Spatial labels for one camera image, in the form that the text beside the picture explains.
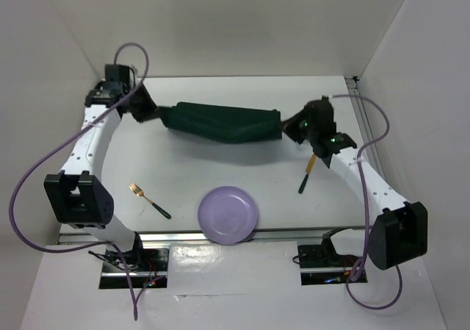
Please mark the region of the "gold knife green handle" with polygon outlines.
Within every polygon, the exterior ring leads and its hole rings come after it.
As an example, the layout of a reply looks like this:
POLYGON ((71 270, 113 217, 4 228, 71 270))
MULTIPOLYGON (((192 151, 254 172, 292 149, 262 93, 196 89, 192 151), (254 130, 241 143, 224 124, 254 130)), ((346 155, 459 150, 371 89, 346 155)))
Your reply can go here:
POLYGON ((308 181, 308 178, 310 176, 310 173, 311 173, 311 170, 314 166, 314 163, 316 162, 316 159, 317 159, 317 156, 315 154, 312 154, 310 160, 308 161, 308 164, 307 166, 305 167, 305 176, 300 184, 300 187, 298 189, 298 193, 299 194, 302 194, 305 187, 306 187, 306 184, 307 184, 307 181, 308 181))

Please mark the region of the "dark green cloth placemat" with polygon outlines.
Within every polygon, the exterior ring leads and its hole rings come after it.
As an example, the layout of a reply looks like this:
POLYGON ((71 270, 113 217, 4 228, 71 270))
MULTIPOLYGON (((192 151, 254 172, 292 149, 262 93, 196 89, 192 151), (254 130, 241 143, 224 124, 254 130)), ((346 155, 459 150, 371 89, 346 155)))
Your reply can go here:
POLYGON ((161 108, 161 114, 166 128, 218 143, 256 143, 282 138, 281 113, 277 110, 179 102, 161 108))

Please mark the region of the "gold fork green handle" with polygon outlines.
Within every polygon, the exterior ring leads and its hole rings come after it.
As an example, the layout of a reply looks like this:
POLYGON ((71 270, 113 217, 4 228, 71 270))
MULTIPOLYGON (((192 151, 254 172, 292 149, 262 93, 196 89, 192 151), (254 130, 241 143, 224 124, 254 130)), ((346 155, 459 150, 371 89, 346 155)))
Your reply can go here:
POLYGON ((151 199, 149 199, 144 191, 138 187, 135 183, 131 183, 129 185, 129 189, 135 194, 136 196, 140 198, 144 198, 156 211, 158 211, 162 216, 164 216, 166 219, 170 220, 172 218, 171 214, 167 212, 165 209, 161 208, 158 204, 153 202, 151 199))

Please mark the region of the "lilac plastic plate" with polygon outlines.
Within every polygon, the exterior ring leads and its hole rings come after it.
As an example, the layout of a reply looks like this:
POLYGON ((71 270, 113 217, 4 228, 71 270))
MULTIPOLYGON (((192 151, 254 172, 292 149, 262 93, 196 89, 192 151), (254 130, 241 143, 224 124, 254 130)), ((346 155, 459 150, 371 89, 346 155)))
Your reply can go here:
POLYGON ((257 227, 258 210, 254 199, 244 190, 232 186, 217 187, 202 198, 198 225, 202 232, 248 232, 257 227))

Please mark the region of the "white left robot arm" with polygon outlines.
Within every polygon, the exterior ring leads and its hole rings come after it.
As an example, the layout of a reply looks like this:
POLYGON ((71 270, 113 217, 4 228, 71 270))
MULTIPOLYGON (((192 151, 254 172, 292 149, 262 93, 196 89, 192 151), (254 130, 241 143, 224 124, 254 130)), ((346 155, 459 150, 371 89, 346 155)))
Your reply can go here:
POLYGON ((114 214, 114 199, 101 182, 109 144, 125 114, 143 123, 158 118, 159 108, 145 86, 137 86, 131 67, 108 64, 104 80, 85 98, 85 133, 59 172, 46 176, 43 186, 58 222, 110 242, 112 253, 120 252, 120 264, 137 270, 145 261, 142 241, 114 214))

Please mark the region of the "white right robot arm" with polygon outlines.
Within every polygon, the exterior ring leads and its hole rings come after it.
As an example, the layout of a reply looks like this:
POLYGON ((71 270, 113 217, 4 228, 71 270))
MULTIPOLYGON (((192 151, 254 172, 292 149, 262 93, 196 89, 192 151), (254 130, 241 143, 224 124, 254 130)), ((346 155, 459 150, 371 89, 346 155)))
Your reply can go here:
POLYGON ((355 255, 387 270, 426 254, 426 208, 397 193, 366 161, 365 148, 338 132, 328 97, 308 102, 282 123, 282 130, 296 143, 309 142, 317 158, 346 182, 365 208, 364 229, 332 233, 320 248, 323 262, 337 265, 346 255, 355 255))

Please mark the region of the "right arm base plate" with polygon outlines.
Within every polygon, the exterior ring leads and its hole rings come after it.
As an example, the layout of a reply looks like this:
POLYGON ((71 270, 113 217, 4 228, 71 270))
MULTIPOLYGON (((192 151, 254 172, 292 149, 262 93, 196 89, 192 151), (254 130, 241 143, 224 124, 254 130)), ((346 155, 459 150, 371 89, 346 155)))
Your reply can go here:
POLYGON ((346 230, 334 229, 322 236, 320 244, 299 245, 293 263, 300 267, 301 284, 345 284, 358 257, 338 254, 331 238, 346 230))

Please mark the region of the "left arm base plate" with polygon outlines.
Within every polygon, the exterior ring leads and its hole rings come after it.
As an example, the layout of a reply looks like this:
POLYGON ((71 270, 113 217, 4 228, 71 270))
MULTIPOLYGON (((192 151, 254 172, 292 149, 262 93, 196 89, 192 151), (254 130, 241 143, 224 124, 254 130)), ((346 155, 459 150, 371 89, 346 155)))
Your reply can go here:
MULTIPOLYGON (((88 251, 88 254, 101 261, 100 290, 128 289, 126 272, 116 252, 105 250, 103 253, 88 251)), ((128 265, 132 287, 141 289, 166 288, 170 249, 168 247, 144 248, 141 260, 128 265)))

